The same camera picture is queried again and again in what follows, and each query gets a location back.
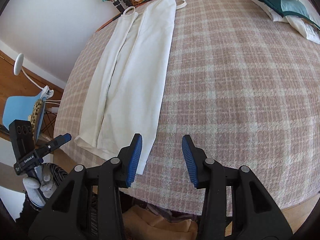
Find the beige fabric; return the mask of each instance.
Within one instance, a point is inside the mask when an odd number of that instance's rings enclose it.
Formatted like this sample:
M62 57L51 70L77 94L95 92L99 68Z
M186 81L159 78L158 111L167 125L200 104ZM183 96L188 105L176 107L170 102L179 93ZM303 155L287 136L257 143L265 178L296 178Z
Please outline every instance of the beige fabric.
M289 24L272 22L250 0L188 1L176 12L156 141L144 174L125 192L200 214L204 191L190 183L181 150L182 136L190 134L222 165L251 167L280 208L315 195L320 188L320 46ZM95 33L79 56L55 136L78 135L91 77L115 26ZM72 141L62 149L87 167L103 163Z
M198 225L191 219L170 223L139 206L123 213L123 224L138 240L195 240Z

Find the bed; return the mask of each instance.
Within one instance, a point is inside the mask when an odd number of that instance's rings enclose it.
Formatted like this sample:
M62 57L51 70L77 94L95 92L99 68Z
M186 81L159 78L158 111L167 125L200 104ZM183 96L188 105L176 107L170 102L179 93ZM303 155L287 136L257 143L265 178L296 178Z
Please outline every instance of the bed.
M249 166L281 209L320 188L320 45L272 22L250 0L186 0L176 12L156 141L143 175L125 193L201 214L204 191L190 183L181 138L222 165ZM147 4L137 7L142 12ZM59 108L55 136L79 134L86 93L116 26L81 52ZM86 167L104 160L71 141L63 151Z

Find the white garment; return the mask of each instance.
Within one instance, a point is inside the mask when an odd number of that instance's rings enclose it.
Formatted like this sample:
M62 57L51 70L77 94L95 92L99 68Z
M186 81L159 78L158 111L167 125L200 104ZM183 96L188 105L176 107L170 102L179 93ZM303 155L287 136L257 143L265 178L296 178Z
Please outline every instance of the white garment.
M103 52L107 60L102 55L85 99L76 144L109 159L140 133L138 174L156 138L175 11L186 6L182 1L177 5L175 0L155 0L130 24L117 23L114 39Z
M272 21L289 23L307 40L320 44L320 37L319 37L318 30L312 24L294 15L281 17L278 13L276 13L273 9L271 9L265 3L260 2L258 0L251 0L251 1L253 1L256 5L258 5L271 18ZM299 0L299 1L307 9L310 20L312 20L313 22L315 22L320 26L320 15L316 11L316 9L313 7L313 5L309 2L309 0Z

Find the hand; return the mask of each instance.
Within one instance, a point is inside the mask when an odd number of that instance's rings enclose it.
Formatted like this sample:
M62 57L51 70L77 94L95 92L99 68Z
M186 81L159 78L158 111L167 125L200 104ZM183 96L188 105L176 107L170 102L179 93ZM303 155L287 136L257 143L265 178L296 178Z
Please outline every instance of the hand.
M38 196L38 188L43 192L46 198L50 198L57 189L56 184L53 181L53 175L46 164L42 164L42 181L41 184L34 178L26 177L23 179L23 185L28 193L30 201L38 206L43 207L43 203Z

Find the blue chair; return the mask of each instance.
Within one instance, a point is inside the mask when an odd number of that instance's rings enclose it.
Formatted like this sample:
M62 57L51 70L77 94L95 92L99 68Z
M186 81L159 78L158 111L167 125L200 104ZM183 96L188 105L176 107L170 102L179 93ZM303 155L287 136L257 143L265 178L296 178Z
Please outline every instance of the blue chair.
M35 97L22 97L22 96L14 96L9 97L4 106L4 112L2 117L3 125L9 130L9 124L12 123L14 120L28 120L28 116L32 114L33 106L35 105L36 101L40 99L41 92ZM41 129L42 120L44 117L44 108L42 110L36 139L38 139Z

